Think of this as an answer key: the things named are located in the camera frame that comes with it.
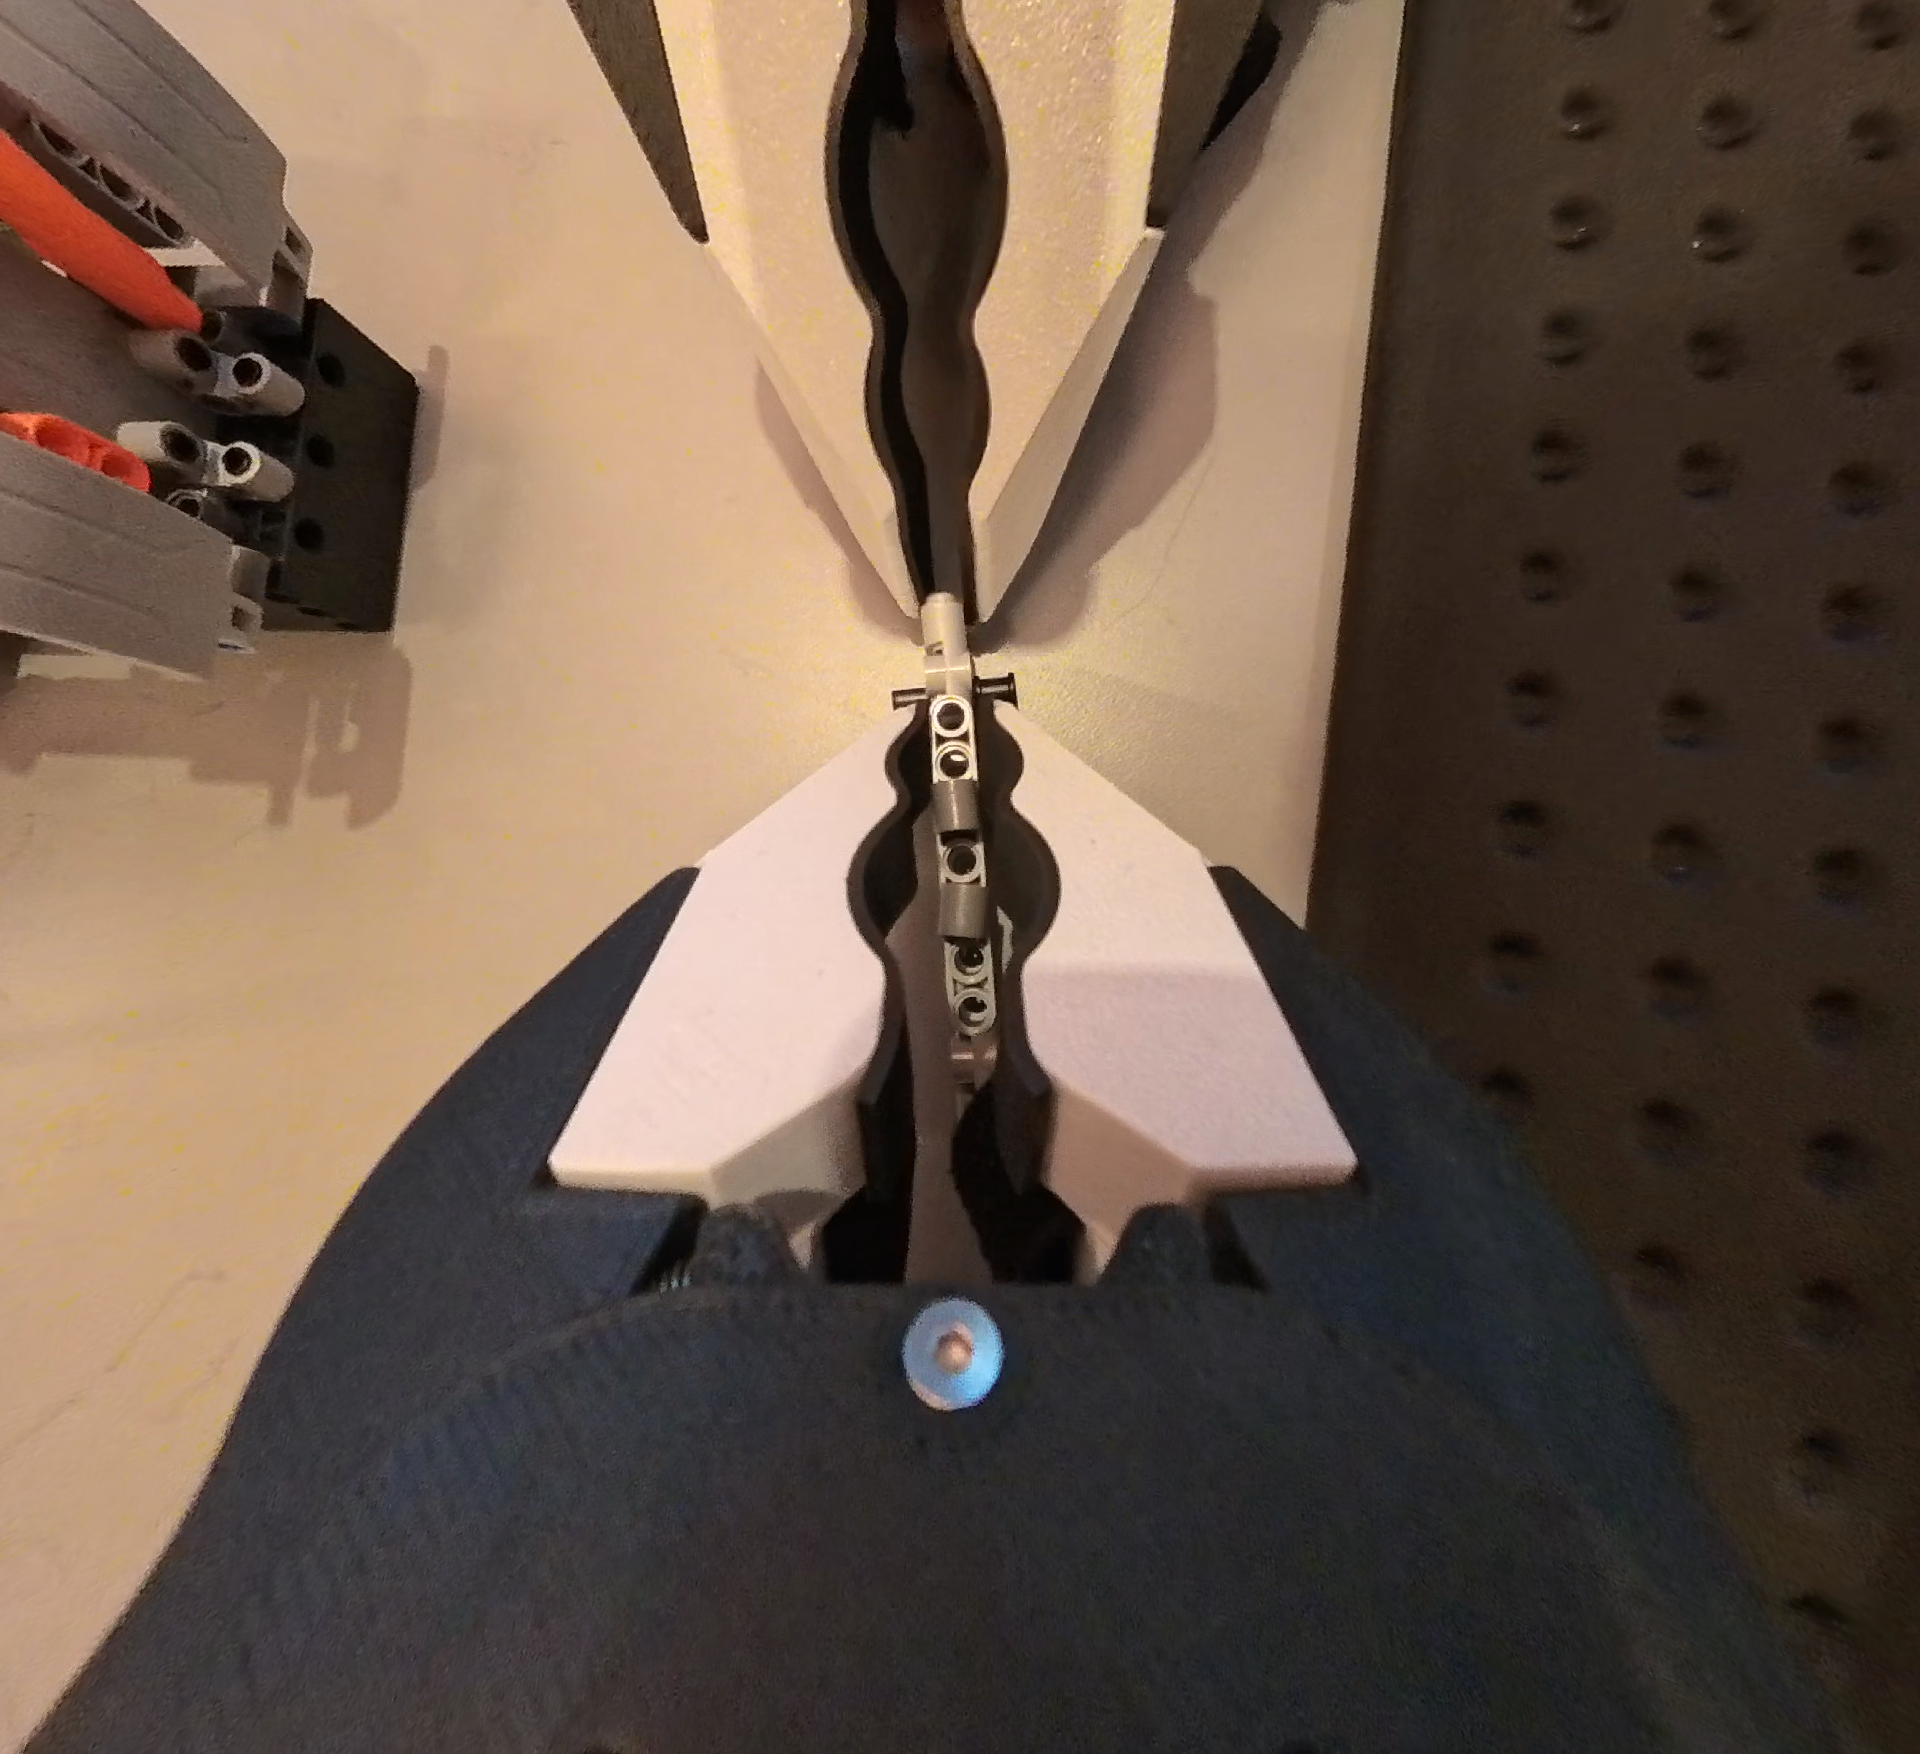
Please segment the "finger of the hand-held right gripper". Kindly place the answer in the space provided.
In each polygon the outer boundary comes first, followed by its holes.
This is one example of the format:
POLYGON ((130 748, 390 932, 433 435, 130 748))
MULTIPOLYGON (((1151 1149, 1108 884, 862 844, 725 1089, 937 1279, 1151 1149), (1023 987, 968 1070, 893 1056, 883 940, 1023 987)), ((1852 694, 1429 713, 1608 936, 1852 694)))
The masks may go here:
POLYGON ((857 0, 654 0, 708 252, 758 363, 851 539, 905 614, 920 609, 872 393, 880 327, 856 280, 831 176, 857 0))
POLYGON ((1005 213, 973 344, 989 424, 973 474, 981 618, 1015 589, 1162 232, 1148 223, 1177 0, 959 0, 987 84, 1005 213))

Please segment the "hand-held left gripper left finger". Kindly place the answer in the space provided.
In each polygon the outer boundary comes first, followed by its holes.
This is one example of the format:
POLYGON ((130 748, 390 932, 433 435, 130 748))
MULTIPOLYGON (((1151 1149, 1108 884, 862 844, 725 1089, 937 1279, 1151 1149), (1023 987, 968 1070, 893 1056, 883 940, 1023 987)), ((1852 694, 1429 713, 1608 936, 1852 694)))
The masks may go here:
POLYGON ((564 1187, 854 1194, 856 1090, 882 957, 854 921, 856 851, 898 804, 890 713, 699 862, 659 951, 548 1154, 564 1187))

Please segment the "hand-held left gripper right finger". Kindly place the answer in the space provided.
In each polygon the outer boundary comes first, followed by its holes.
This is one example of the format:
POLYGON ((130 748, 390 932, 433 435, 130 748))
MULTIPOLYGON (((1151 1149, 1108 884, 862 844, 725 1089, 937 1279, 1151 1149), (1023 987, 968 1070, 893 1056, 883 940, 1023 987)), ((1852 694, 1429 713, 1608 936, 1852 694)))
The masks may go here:
POLYGON ((1012 844, 1038 849, 997 1138, 1064 1204, 1340 1186, 1358 1162, 1206 856, 1028 716, 995 716, 1012 844))

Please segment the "dark grey toy-brick beam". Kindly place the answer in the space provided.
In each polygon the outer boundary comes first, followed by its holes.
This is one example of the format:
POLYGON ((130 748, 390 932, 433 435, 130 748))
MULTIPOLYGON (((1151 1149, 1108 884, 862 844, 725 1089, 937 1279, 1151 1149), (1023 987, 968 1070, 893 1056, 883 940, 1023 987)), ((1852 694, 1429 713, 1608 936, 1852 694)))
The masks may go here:
POLYGON ((939 932, 950 1017, 950 1065, 961 1098, 983 1089, 997 1065, 1000 915, 993 896, 987 808, 973 697, 929 694, 930 804, 939 932))

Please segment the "light grey toy-brick connector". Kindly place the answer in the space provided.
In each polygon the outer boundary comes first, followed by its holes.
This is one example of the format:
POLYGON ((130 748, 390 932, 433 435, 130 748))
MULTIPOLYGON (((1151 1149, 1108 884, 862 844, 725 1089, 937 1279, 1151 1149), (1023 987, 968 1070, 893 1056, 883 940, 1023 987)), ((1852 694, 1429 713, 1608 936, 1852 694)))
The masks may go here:
POLYGON ((973 660, 971 624, 961 596, 935 590, 920 605, 921 686, 891 691, 891 707, 935 709, 947 701, 973 706, 981 700, 1018 706, 1018 682, 1009 672, 983 676, 973 660))

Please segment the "black perforated foam mat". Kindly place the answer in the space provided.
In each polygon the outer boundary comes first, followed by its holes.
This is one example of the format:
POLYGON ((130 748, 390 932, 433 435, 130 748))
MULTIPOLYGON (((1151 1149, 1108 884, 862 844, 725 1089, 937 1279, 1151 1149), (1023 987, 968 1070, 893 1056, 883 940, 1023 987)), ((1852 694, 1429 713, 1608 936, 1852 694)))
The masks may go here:
POLYGON ((1409 0, 1310 897, 1917 1750, 1919 0, 1409 0))

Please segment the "grey and orange toy-brick vehicle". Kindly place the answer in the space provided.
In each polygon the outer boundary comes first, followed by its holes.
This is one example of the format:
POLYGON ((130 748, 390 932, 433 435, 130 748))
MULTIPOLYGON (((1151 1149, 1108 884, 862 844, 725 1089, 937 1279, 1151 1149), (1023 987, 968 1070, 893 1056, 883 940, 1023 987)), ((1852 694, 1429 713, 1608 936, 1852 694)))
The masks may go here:
POLYGON ((287 161, 133 0, 2 0, 5 648, 202 677, 387 636, 419 383, 311 288, 287 161))

